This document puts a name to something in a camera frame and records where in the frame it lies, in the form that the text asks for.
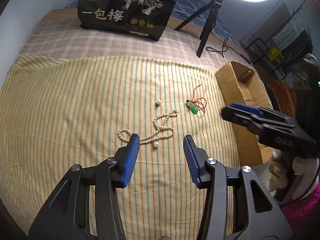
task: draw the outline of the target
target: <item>cardboard box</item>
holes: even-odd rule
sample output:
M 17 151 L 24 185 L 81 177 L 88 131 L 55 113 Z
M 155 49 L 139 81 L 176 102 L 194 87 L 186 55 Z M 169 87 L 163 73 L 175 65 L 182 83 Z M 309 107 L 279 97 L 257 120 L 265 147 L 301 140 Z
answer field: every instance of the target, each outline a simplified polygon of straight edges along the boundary
M 229 62 L 216 72 L 224 101 L 241 103 L 255 107 L 272 108 L 268 95 L 255 72 L 239 62 Z M 256 135 L 245 127 L 232 124 L 236 136 L 240 164 L 256 166 L 266 163 L 272 156 L 273 148 L 258 143 Z

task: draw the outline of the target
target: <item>tripod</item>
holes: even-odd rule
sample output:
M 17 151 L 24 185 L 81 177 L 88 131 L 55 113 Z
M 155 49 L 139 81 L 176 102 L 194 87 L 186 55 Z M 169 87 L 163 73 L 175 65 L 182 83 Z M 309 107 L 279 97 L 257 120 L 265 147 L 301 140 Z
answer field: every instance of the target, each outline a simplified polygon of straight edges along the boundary
M 221 8 L 222 2 L 223 0 L 211 0 L 208 4 L 202 6 L 199 10 L 197 10 L 194 14 L 192 14 L 188 19 L 186 19 L 183 23 L 181 23 L 177 28 L 175 28 L 175 31 L 179 31 L 183 26 L 191 22 L 193 19 L 197 18 L 200 14 L 202 14 L 206 10 L 210 9 L 209 16 L 207 18 L 207 21 L 205 22 L 202 33 L 200 35 L 200 45 L 196 53 L 198 57 L 201 56 L 204 46 L 208 40 L 209 34 L 215 25 L 215 22 L 217 20 L 218 10 Z

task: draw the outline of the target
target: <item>black bag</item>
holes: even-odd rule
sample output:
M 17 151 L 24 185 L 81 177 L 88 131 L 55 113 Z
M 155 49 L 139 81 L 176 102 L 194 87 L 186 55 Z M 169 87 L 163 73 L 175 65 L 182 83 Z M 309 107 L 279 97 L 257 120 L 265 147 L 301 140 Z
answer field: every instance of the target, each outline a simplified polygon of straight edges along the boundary
M 158 41 L 176 0 L 79 0 L 81 27 L 133 33 Z

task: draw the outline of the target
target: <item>yellow object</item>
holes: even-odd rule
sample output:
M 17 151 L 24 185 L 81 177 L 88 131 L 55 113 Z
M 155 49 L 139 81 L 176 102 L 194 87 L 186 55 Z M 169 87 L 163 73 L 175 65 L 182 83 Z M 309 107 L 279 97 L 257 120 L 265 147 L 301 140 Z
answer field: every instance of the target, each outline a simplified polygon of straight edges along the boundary
M 271 62 L 275 61 L 277 64 L 280 64 L 284 61 L 281 51 L 277 47 L 273 47 L 271 49 L 271 55 L 269 55 L 269 59 Z
M 224 165 L 239 167 L 236 139 L 220 118 L 225 106 L 216 70 L 143 57 L 107 56 L 61 60 L 23 55 L 0 91 L 0 197 L 17 224 L 28 229 L 51 191 L 73 164 L 99 164 L 125 145 L 123 127 L 151 134 L 152 120 L 166 109 L 175 135 L 158 148 L 140 147 L 131 182 L 118 190 L 127 239 L 195 239 L 205 191 L 192 183 L 183 137 Z M 201 80 L 205 115 L 185 114 L 189 87 Z M 155 100 L 165 98 L 157 109 Z M 267 182 L 266 175 L 261 177 Z M 94 191 L 90 226 L 95 229 Z M 232 232 L 233 199 L 228 198 L 227 233 Z

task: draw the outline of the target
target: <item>bed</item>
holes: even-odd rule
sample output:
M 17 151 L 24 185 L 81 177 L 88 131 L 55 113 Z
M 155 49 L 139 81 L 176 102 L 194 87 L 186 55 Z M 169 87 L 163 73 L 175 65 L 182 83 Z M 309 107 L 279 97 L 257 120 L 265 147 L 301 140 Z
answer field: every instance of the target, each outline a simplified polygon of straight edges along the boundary
M 78 0 L 70 3 L 66 8 L 72 9 L 77 8 Z M 190 15 L 200 9 L 202 6 L 206 5 L 202 0 L 177 0 L 171 13 L 171 17 L 186 20 Z M 191 22 L 200 27 L 204 27 L 204 24 L 209 16 L 209 10 L 205 11 L 197 18 Z M 217 17 L 217 23 L 214 27 L 214 32 L 223 38 L 228 38 L 237 46 L 240 46 L 239 41 L 232 35 L 228 27 L 223 23 L 223 21 Z
M 198 58 L 202 28 L 190 23 L 174 31 L 181 22 L 171 17 L 158 42 L 81 29 L 76 9 L 52 11 L 39 23 L 0 92 L 0 197 L 26 233 L 71 165 L 97 165 L 125 145 L 118 130 L 148 135 L 154 117 L 177 108 L 179 117 L 169 120 L 175 136 L 156 150 L 140 147 L 132 181 L 118 191 L 118 201 L 128 239 L 196 238 L 205 191 L 191 182 L 182 140 L 191 134 L 211 157 L 240 166 L 232 126 L 220 118 L 225 103 L 214 73 L 230 60 L 248 64 L 233 50 L 224 58 L 207 51 Z M 220 48 L 221 42 L 210 35 L 207 45 Z M 228 46 L 245 55 L 232 41 Z M 208 107 L 193 116 L 184 102 L 199 84 Z M 158 99 L 163 102 L 155 108 Z M 254 170 L 267 184 L 268 165 Z M 233 221 L 228 201 L 227 235 Z M 95 234 L 94 190 L 90 205 Z

